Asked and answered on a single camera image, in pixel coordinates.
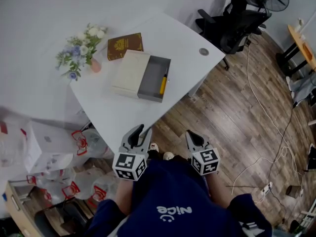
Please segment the round wooden table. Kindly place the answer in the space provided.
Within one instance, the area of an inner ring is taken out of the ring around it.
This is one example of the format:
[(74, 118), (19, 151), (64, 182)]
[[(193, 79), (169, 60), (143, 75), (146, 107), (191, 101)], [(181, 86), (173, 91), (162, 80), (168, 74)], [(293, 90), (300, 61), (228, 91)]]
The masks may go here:
[[(303, 36), (296, 32), (291, 25), (287, 25), (290, 36), (292, 37), (294, 43), (284, 52), (276, 54), (276, 62), (286, 77), (292, 77), (295, 73), (297, 73), (301, 68), (305, 65), (309, 65), (311, 67), (311, 71), (316, 71), (316, 57), (313, 56), (312, 60), (308, 60), (305, 57), (304, 50), (302, 44), (304, 42), (307, 43), (306, 40), (303, 39)], [(295, 68), (291, 69), (289, 66), (290, 59), (293, 58), (297, 53), (301, 53), (304, 57), (304, 61), (297, 65)]]

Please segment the white desk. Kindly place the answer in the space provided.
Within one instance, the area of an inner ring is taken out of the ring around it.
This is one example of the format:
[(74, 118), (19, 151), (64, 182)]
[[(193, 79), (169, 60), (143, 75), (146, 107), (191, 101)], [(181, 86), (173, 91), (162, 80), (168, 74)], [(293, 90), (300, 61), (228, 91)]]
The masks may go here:
[[(141, 33), (144, 51), (171, 60), (161, 103), (115, 94), (111, 81), (119, 60), (102, 56), (102, 69), (82, 72), (71, 89), (87, 117), (113, 152), (119, 150), (126, 132), (143, 124), (152, 126), (224, 58), (224, 54), (198, 33), (164, 13), (136, 17), (109, 32), (109, 38)], [(208, 56), (199, 53), (209, 51)]]

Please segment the flower bouquet in pink vase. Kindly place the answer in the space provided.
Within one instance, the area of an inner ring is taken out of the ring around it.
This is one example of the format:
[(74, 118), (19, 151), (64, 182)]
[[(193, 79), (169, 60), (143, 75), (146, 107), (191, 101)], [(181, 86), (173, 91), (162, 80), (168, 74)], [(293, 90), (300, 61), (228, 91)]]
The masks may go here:
[(78, 80), (82, 69), (92, 65), (93, 55), (107, 31), (108, 28), (105, 26), (89, 23), (82, 32), (69, 37), (64, 48), (56, 55), (56, 70), (66, 69), (61, 76)]

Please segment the white power strip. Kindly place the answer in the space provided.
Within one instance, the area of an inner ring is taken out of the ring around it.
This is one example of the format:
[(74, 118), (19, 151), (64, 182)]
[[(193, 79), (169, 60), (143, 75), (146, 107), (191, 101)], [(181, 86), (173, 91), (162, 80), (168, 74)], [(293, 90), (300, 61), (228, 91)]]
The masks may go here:
[(265, 197), (269, 193), (272, 186), (273, 186), (272, 182), (269, 182), (266, 186), (264, 186), (260, 191), (261, 196)]

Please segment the brown ornate book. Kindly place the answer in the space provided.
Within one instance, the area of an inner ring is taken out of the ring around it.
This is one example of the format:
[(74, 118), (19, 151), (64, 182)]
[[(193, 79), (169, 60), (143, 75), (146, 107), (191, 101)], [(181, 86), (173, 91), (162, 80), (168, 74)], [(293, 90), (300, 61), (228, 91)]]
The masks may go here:
[(144, 51), (141, 33), (109, 39), (107, 58), (109, 61), (123, 58), (127, 50)]

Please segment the navy blue shirt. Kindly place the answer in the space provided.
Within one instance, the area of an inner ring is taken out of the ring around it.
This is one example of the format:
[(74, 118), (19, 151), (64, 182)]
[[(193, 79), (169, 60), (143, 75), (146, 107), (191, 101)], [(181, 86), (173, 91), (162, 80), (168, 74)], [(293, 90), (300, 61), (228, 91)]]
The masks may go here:
[(273, 229), (250, 194), (227, 208), (214, 203), (205, 177), (179, 160), (150, 161), (133, 182), (131, 212), (115, 199), (101, 202), (84, 237), (272, 237)]

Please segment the white carton box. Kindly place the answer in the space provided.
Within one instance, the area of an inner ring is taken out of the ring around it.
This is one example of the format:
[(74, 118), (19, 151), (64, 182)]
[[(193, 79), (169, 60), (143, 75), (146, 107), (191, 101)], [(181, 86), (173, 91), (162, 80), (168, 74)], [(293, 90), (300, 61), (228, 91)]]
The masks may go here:
[(77, 151), (70, 130), (30, 121), (25, 131), (24, 165), (29, 173), (67, 168)]

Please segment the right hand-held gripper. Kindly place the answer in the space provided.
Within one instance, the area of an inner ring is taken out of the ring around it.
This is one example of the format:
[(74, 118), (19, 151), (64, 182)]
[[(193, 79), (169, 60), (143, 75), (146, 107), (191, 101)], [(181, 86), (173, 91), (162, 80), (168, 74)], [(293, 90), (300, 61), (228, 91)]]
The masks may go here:
[(210, 142), (203, 134), (187, 130), (185, 136), (188, 150), (190, 155), (192, 155), (191, 165), (199, 175), (204, 176), (217, 172), (220, 165), (220, 156), (217, 148), (207, 149)]

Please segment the pile of clear water bottles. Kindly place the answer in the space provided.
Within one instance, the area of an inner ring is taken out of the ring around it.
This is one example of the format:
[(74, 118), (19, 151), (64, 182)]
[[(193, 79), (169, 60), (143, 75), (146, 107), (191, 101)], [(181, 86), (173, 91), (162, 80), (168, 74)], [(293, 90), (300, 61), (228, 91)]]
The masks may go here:
[(24, 165), (24, 154), (27, 150), (27, 137), (24, 128), (18, 128), (0, 120), (0, 167), (17, 169), (24, 175), (29, 184), (33, 184), (44, 192), (44, 198), (51, 204), (63, 202), (69, 198), (65, 189), (75, 179), (71, 168), (82, 166), (90, 158), (105, 158), (109, 147), (96, 129), (71, 131), (77, 151), (65, 169), (29, 173)]

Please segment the light wooden cabinet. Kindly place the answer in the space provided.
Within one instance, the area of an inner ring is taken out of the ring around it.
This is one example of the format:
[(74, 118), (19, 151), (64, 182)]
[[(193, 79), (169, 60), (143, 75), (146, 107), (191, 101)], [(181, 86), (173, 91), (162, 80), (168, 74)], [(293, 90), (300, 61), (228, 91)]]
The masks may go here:
[(6, 195), (5, 207), (24, 237), (41, 237), (33, 219), (31, 219), (24, 205), (19, 200), (14, 187), (9, 182), (6, 184), (4, 193)]

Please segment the grey box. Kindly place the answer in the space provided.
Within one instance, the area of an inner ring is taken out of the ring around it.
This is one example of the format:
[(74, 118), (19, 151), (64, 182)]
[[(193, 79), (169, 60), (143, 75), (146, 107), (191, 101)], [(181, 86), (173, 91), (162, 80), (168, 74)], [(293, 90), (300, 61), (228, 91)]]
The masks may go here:
[(163, 77), (168, 76), (171, 60), (163, 57), (150, 56), (137, 96), (140, 99), (161, 103), (160, 94)]

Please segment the person's left forearm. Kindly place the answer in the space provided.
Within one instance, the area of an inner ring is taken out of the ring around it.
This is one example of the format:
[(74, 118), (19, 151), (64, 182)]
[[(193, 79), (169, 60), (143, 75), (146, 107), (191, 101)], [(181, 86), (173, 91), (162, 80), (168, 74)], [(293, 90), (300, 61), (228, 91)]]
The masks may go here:
[(120, 180), (114, 201), (120, 211), (125, 215), (129, 215), (131, 212), (132, 190), (133, 181), (124, 179)]

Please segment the beige flat box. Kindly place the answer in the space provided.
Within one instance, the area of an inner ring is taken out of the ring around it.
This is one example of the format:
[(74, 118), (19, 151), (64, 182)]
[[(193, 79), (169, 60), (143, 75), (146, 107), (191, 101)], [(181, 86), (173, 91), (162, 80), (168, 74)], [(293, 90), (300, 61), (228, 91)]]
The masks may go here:
[(128, 49), (112, 80), (113, 92), (138, 99), (138, 90), (149, 59), (149, 54)]

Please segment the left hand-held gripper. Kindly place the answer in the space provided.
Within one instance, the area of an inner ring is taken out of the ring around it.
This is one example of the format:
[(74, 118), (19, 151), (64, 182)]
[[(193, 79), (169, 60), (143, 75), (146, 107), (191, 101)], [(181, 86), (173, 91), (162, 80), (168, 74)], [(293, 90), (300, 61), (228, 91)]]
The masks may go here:
[(152, 128), (144, 135), (144, 148), (131, 150), (139, 145), (139, 136), (143, 129), (144, 125), (140, 124), (129, 130), (122, 138), (118, 153), (115, 153), (112, 169), (120, 179), (138, 181), (147, 168), (147, 149), (151, 143)]

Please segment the yellow handled screwdriver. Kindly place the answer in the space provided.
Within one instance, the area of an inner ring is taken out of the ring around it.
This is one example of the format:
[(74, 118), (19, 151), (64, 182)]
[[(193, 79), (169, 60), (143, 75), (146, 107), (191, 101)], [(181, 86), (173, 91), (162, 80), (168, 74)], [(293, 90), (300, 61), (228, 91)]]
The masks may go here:
[(166, 87), (166, 83), (167, 83), (167, 77), (168, 77), (168, 70), (169, 68), (166, 69), (165, 74), (162, 78), (162, 82), (161, 82), (161, 86), (160, 86), (160, 95), (163, 95), (165, 92), (165, 87)]

